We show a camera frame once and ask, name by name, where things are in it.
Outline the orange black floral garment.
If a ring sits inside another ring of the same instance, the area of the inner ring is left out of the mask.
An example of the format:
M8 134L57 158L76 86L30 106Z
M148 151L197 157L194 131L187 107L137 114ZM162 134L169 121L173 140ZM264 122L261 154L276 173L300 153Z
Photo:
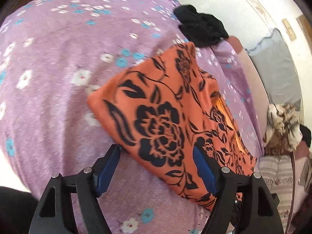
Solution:
M176 44L124 70L90 94L88 105L138 163L177 195L211 210L214 192L199 174L194 147L237 174L250 175L255 158L195 50L193 43Z

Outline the black clothing pile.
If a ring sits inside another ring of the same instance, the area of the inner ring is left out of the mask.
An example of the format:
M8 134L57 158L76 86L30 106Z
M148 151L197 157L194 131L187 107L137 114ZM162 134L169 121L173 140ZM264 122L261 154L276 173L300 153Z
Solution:
M192 5L182 5L174 9L174 15L180 22L179 30L198 48L217 45L229 34L223 23L212 14L197 12Z

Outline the striped floral cushion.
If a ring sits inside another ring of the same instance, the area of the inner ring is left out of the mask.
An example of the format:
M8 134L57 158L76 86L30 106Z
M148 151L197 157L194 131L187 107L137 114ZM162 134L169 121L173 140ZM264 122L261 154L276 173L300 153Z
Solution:
M300 185L300 176L306 157L295 159L293 156L264 156L258 160L258 169L271 193L280 200L278 212L284 233L292 233L291 225L294 215L299 211L307 196L304 186Z

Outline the beige brown patterned cloth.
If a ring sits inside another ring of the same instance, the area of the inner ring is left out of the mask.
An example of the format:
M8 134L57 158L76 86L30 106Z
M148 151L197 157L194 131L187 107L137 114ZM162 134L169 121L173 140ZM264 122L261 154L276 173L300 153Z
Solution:
M267 128L263 138L266 155L288 155L302 140L299 117L291 104L269 104Z

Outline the dark cloth behind pile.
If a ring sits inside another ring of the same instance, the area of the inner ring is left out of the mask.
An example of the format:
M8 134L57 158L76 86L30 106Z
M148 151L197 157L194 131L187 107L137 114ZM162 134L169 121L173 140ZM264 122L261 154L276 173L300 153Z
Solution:
M307 147L310 148L311 147L311 130L308 127L300 124L300 131L302 133L302 141L304 141Z

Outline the pink mattress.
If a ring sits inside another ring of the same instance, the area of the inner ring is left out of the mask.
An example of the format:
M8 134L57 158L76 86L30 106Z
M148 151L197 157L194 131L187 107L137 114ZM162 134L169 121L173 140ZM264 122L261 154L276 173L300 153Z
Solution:
M262 143L267 128L267 110L269 105L267 93L251 58L243 48L239 39L231 35L227 39L227 42L238 54L238 59L245 73L249 89L251 90L253 106L257 115L256 120L260 128L260 142Z

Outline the grey pillow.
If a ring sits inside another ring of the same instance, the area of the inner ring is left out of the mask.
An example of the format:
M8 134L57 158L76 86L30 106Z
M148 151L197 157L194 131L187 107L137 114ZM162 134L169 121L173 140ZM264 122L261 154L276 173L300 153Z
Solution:
M252 49L246 50L273 104L292 104L301 110L302 93L292 56L281 32L274 28Z

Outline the purple floral bedsheet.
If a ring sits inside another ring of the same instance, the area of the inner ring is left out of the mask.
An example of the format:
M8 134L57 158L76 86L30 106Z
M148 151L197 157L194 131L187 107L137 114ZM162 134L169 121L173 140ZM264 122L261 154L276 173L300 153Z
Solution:
M38 199L50 177L76 174L113 141L87 106L90 93L130 66L187 41L176 0L36 0L1 26L1 150ZM196 48L218 82L243 143L262 155L251 88L226 41ZM112 233L200 231L209 213L122 152L99 204Z

